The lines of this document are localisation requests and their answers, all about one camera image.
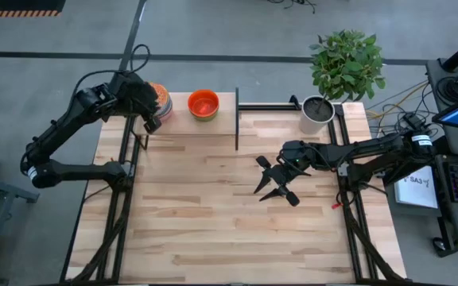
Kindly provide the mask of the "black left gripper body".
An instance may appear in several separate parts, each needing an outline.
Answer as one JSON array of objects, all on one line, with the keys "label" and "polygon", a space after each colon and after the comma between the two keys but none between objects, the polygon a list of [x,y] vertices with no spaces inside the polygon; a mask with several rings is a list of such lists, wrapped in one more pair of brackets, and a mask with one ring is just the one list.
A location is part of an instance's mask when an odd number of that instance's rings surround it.
[{"label": "black left gripper body", "polygon": [[118,87],[117,113],[120,115],[139,115],[142,117],[144,128],[147,133],[153,134],[161,127],[161,121],[157,115],[149,117],[146,110],[146,102],[151,99],[145,92],[145,81],[135,73],[122,73],[119,77],[121,83]]}]

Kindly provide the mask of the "white plant pot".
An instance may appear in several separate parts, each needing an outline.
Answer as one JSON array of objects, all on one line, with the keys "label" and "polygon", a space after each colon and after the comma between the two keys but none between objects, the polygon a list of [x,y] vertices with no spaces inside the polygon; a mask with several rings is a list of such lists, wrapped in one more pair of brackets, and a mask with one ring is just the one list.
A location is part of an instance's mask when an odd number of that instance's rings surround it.
[{"label": "white plant pot", "polygon": [[320,95],[313,95],[301,104],[299,127],[302,133],[315,134],[335,116],[335,107]]}]

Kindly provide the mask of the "orange plastic bowl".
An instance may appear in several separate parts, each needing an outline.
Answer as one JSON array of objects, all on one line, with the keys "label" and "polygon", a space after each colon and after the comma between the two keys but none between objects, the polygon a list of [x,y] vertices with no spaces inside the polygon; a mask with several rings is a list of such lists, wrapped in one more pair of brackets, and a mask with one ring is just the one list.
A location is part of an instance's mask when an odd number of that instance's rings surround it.
[{"label": "orange plastic bowl", "polygon": [[192,114],[212,114],[219,110],[219,97],[211,90],[198,90],[188,97],[188,110]]}]

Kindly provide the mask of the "orange-inside blue-outside patterned bowl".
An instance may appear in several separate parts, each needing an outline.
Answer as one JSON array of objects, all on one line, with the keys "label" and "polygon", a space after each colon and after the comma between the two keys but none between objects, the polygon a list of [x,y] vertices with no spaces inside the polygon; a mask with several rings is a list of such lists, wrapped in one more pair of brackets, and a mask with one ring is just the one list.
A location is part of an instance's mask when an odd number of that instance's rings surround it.
[{"label": "orange-inside blue-outside patterned bowl", "polygon": [[152,83],[150,82],[150,85],[152,86],[152,88],[156,91],[157,93],[157,103],[159,106],[164,106],[167,104],[167,102],[169,101],[169,92],[167,91],[167,89],[159,84],[159,83]]}]

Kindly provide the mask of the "black aluminium table frame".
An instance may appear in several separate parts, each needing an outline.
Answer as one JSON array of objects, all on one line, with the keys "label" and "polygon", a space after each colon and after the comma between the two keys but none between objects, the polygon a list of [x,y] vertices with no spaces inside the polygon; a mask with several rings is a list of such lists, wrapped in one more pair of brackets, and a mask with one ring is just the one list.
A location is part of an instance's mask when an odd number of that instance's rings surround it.
[{"label": "black aluminium table frame", "polygon": [[255,192],[258,156],[274,160],[301,138],[291,104],[243,104],[223,113],[214,132],[192,123],[144,140],[122,248],[87,280],[78,275],[102,242],[111,202],[100,182],[87,187],[64,279],[71,286],[116,284],[311,284],[372,278],[362,245],[350,240],[335,207],[333,172],[293,181],[300,198]]}]

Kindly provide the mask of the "green leafy plant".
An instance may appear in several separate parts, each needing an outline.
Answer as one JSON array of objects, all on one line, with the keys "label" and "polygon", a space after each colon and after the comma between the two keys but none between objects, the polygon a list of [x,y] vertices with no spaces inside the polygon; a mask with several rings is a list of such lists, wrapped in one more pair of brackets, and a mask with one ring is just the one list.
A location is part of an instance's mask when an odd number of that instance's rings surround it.
[{"label": "green leafy plant", "polygon": [[312,85],[324,99],[371,99],[375,88],[386,87],[382,48],[376,42],[374,34],[347,29],[317,37],[317,42],[309,46]]}]

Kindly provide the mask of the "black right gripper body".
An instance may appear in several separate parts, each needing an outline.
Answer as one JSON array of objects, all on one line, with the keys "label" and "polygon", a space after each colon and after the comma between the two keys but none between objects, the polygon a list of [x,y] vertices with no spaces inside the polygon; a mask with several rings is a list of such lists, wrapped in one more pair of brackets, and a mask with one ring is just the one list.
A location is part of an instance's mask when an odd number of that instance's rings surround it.
[{"label": "black right gripper body", "polygon": [[312,155],[308,154],[306,144],[303,141],[287,141],[282,146],[276,160],[278,163],[271,165],[264,156],[256,158],[258,165],[263,168],[263,171],[266,168],[273,170],[271,180],[276,183],[276,188],[283,187],[285,191],[283,198],[292,207],[296,207],[300,203],[300,200],[287,188],[287,184],[298,176],[309,176],[305,170],[312,163]]}]

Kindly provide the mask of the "white box labelled SA3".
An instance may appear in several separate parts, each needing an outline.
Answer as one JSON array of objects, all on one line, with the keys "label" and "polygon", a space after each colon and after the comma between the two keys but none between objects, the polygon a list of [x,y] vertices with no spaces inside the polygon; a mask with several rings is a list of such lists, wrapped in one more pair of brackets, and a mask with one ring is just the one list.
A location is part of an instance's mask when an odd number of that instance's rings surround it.
[{"label": "white box labelled SA3", "polygon": [[397,203],[437,209],[433,170],[425,166],[394,183]]}]

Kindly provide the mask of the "black power adapter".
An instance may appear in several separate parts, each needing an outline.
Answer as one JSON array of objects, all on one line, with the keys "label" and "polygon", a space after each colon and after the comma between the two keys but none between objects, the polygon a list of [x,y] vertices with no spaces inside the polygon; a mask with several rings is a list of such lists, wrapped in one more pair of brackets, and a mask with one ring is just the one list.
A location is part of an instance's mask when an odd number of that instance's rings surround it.
[{"label": "black power adapter", "polygon": [[402,120],[407,124],[407,126],[413,130],[424,130],[425,129],[425,119],[420,118],[414,113],[406,113]]}]

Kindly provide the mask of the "black mat with hazard stripes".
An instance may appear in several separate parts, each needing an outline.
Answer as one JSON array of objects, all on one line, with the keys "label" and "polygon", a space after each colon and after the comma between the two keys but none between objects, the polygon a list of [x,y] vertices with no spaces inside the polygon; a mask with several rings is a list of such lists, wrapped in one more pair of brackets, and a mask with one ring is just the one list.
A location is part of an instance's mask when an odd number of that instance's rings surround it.
[{"label": "black mat with hazard stripes", "polygon": [[0,17],[56,17],[66,0],[0,0]]}]

